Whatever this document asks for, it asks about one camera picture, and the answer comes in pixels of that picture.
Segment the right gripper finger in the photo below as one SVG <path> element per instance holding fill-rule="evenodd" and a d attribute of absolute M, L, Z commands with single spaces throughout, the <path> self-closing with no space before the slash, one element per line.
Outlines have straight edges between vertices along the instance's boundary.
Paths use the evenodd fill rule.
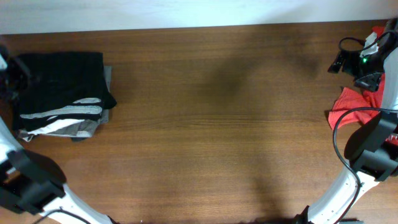
<path fill-rule="evenodd" d="M 345 53 L 339 51 L 333 63 L 329 66 L 328 73 L 338 73 L 345 62 Z"/>
<path fill-rule="evenodd" d="M 373 73 L 354 80 L 354 86 L 367 91 L 378 91 L 381 82 L 381 73 Z"/>

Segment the dark green shorts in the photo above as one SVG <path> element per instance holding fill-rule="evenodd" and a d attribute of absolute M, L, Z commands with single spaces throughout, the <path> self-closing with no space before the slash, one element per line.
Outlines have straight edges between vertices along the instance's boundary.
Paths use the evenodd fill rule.
<path fill-rule="evenodd" d="M 117 101 L 104 77 L 101 52 L 20 54 L 32 84 L 14 106 L 12 128 L 35 131 L 57 120 L 100 119 Z"/>

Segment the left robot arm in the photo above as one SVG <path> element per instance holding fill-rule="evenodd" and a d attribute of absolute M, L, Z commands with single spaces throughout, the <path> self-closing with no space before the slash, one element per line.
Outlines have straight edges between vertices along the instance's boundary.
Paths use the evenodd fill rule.
<path fill-rule="evenodd" d="M 40 135 L 92 137 L 116 106 L 110 81 L 100 52 L 12 56 L 1 49 L 1 103 L 12 110 L 11 126 L 1 125 L 2 208 L 59 223 L 112 222 L 72 192 L 55 161 L 22 146 Z"/>

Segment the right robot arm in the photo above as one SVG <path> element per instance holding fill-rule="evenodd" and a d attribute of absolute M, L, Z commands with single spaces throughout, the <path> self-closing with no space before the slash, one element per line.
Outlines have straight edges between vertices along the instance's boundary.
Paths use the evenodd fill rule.
<path fill-rule="evenodd" d="M 325 194 L 296 215 L 293 223 L 344 223 L 350 208 L 368 190 L 397 175 L 397 146 L 388 138 L 397 133 L 397 19 L 381 35 L 359 40 L 361 50 L 340 48 L 330 73 L 345 72 L 356 87 L 377 91 L 384 82 L 381 105 L 367 107 L 375 117 L 355 131 L 344 153 L 335 149 L 343 169 Z"/>

